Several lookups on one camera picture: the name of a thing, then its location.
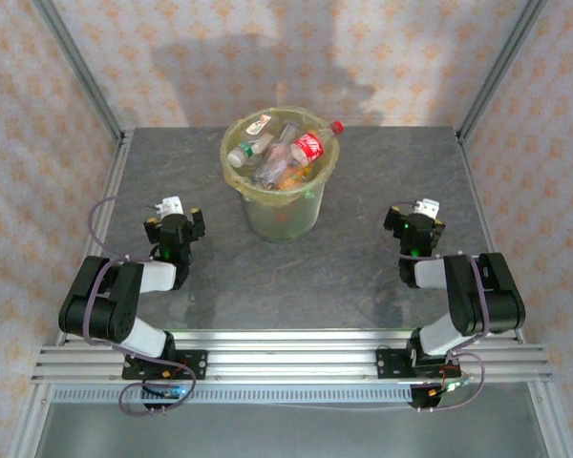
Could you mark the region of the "aluminium side rail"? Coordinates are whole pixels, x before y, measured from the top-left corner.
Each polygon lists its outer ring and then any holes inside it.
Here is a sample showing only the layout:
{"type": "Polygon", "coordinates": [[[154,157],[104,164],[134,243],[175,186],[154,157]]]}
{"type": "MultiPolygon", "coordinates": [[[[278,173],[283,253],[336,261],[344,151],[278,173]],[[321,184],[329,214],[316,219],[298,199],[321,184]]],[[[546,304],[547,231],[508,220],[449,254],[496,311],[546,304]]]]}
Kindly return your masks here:
{"type": "Polygon", "coordinates": [[[477,215],[478,215],[481,230],[482,230],[482,233],[483,233],[483,236],[485,239],[486,246],[490,251],[495,252],[495,251],[497,251],[497,248],[496,248],[495,241],[493,239],[490,227],[488,225],[488,221],[487,221],[486,216],[484,214],[481,198],[480,198],[478,188],[477,188],[477,185],[475,182],[475,177],[473,174],[473,169],[471,167],[469,158],[467,157],[464,141],[461,140],[458,135],[456,135],[456,143],[457,143],[457,147],[459,150],[459,155],[460,155],[462,162],[463,162],[466,176],[468,178],[469,186],[471,188],[472,196],[473,196],[474,203],[475,203],[475,206],[477,209],[477,215]]]}
{"type": "Polygon", "coordinates": [[[133,131],[126,131],[122,142],[116,146],[104,181],[103,191],[99,200],[87,212],[85,222],[88,238],[80,259],[80,265],[58,314],[60,331],[55,341],[58,346],[64,345],[71,338],[66,332],[70,324],[74,323],[75,338],[78,338],[82,331],[87,302],[93,296],[96,273],[104,263],[100,259],[102,257],[102,245],[106,239],[116,204],[133,136],[133,131]]]}

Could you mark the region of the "aluminium frame post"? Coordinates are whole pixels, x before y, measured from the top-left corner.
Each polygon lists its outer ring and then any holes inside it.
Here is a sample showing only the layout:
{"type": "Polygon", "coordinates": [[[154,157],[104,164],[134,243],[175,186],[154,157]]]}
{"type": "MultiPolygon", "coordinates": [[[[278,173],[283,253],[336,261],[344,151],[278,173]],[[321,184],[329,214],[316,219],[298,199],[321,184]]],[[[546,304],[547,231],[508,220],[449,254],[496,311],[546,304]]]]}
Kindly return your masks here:
{"type": "Polygon", "coordinates": [[[53,397],[53,385],[34,385],[17,421],[7,458],[34,458],[53,397]]]}
{"type": "Polygon", "coordinates": [[[62,54],[68,61],[83,92],[89,97],[99,118],[115,144],[120,144],[125,136],[115,114],[110,108],[96,82],[81,50],[62,18],[53,0],[32,0],[40,16],[52,33],[62,54]]]}
{"type": "Polygon", "coordinates": [[[533,382],[528,387],[548,457],[573,458],[573,436],[556,384],[533,382]]]}
{"type": "Polygon", "coordinates": [[[507,35],[497,58],[487,73],[473,103],[456,129],[456,140],[463,146],[476,128],[479,120],[489,106],[493,95],[499,88],[503,77],[515,61],[520,48],[539,19],[548,0],[526,0],[514,26],[507,35]]]}

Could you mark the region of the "small clear pale-label bottle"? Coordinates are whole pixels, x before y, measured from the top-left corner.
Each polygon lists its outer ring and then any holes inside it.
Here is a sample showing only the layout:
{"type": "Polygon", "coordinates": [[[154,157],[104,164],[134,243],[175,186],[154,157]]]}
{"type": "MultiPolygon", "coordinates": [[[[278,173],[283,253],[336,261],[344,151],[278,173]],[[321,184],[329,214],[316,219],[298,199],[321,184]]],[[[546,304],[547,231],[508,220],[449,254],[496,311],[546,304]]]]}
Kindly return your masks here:
{"type": "Polygon", "coordinates": [[[292,161],[291,147],[288,144],[273,144],[265,162],[255,173],[256,183],[266,189],[276,189],[280,178],[292,161]]]}

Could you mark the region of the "translucent green plastic bin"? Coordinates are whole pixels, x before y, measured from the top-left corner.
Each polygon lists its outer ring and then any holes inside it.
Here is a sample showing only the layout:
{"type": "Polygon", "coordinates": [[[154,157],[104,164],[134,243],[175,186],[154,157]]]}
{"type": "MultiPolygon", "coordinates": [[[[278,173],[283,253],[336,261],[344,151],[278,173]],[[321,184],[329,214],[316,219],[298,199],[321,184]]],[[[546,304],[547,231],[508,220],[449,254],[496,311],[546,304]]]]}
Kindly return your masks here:
{"type": "Polygon", "coordinates": [[[290,242],[307,234],[315,225],[326,183],[313,187],[319,193],[317,196],[309,194],[278,207],[253,202],[234,190],[239,194],[244,215],[255,234],[269,241],[290,242]]]}

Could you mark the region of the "aluminium mounting rail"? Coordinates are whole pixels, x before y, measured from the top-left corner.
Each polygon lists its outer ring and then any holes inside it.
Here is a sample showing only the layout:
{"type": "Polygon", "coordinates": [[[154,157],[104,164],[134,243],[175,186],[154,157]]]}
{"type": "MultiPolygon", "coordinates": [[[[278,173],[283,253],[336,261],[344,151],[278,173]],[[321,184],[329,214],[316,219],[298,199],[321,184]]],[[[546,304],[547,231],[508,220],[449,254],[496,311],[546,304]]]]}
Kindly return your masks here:
{"type": "MultiPolygon", "coordinates": [[[[176,332],[176,346],[208,353],[209,384],[345,384],[377,379],[375,351],[404,347],[407,330],[189,330],[176,332]]],[[[465,372],[489,383],[552,382],[555,369],[542,344],[523,343],[516,333],[490,336],[468,347],[465,372]]],[[[32,380],[37,384],[119,384],[123,357],[76,336],[40,350],[32,380]]]]}

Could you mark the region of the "yellow plastic bin liner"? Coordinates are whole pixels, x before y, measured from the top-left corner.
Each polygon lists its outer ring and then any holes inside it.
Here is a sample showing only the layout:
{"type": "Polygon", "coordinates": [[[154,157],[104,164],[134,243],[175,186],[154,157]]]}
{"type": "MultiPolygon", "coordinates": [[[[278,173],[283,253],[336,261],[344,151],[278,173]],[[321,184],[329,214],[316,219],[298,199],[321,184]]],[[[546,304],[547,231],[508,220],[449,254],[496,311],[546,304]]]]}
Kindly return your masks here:
{"type": "Polygon", "coordinates": [[[276,189],[266,189],[256,183],[255,173],[265,162],[268,151],[275,143],[288,144],[289,146],[300,136],[309,131],[318,131],[327,128],[332,122],[328,122],[311,113],[310,111],[293,106],[271,107],[261,109],[260,111],[248,114],[245,117],[233,122],[223,135],[220,147],[220,161],[223,166],[223,176],[225,182],[239,192],[242,197],[253,202],[268,206],[283,206],[291,203],[297,198],[312,194],[317,196],[319,193],[313,189],[316,185],[326,183],[330,174],[336,166],[340,156],[340,145],[337,137],[331,142],[325,153],[315,162],[312,172],[309,174],[305,183],[291,189],[283,189],[284,180],[295,171],[305,168],[292,161],[284,174],[280,178],[276,189]],[[250,165],[245,165],[241,169],[233,168],[228,160],[227,155],[232,148],[236,146],[240,133],[256,117],[261,114],[272,115],[274,120],[274,139],[271,141],[259,161],[250,165]]]}

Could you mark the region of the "floral label tea bottle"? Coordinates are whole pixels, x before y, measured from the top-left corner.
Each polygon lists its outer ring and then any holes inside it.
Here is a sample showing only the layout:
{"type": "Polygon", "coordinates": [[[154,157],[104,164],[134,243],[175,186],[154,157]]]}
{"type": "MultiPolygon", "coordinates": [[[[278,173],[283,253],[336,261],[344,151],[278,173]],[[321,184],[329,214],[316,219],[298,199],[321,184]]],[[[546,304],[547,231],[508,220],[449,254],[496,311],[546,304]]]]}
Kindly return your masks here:
{"type": "Polygon", "coordinates": [[[261,159],[274,139],[274,120],[270,114],[260,114],[240,133],[236,146],[227,155],[229,164],[241,169],[261,159]]]}

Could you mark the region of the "red label cola bottle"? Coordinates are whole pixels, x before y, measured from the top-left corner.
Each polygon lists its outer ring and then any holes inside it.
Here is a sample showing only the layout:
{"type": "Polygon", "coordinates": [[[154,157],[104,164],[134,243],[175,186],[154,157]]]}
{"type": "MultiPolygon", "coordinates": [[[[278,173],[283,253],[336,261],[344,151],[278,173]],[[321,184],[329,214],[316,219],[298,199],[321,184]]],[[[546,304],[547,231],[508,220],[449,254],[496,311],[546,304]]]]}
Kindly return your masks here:
{"type": "Polygon", "coordinates": [[[309,131],[290,145],[291,159],[302,167],[320,158],[331,142],[344,131],[341,121],[333,121],[327,128],[309,131]]]}

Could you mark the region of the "small circuit board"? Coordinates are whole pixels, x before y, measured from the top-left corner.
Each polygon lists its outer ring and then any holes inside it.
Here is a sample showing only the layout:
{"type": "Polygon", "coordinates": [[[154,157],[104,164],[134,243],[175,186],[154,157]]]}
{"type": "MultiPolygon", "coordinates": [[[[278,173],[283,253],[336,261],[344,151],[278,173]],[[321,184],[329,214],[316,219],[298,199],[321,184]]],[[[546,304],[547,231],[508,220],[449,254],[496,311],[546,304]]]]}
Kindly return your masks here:
{"type": "Polygon", "coordinates": [[[177,401],[188,395],[189,389],[182,385],[143,383],[141,390],[148,399],[177,401]]]}
{"type": "Polygon", "coordinates": [[[455,381],[451,381],[449,383],[441,385],[438,388],[430,389],[428,394],[430,397],[441,397],[445,393],[453,392],[462,386],[468,385],[469,383],[471,383],[471,381],[472,381],[472,377],[463,376],[463,377],[460,377],[459,379],[457,379],[455,381]]]}

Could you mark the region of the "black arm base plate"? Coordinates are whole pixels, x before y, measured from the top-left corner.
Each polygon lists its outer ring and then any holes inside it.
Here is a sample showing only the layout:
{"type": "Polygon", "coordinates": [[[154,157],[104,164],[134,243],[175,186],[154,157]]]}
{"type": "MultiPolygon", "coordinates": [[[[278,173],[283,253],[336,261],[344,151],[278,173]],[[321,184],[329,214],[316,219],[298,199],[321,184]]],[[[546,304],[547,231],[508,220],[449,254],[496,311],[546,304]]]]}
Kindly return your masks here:
{"type": "MultiPolygon", "coordinates": [[[[208,352],[206,350],[177,349],[167,361],[189,367],[198,380],[206,377],[208,352]]],[[[151,363],[141,358],[125,357],[121,378],[126,381],[168,381],[191,380],[191,375],[180,368],[170,364],[151,363]]]]}
{"type": "Polygon", "coordinates": [[[379,347],[375,351],[379,379],[454,379],[462,375],[460,366],[448,364],[445,357],[416,354],[413,350],[379,347]]]}

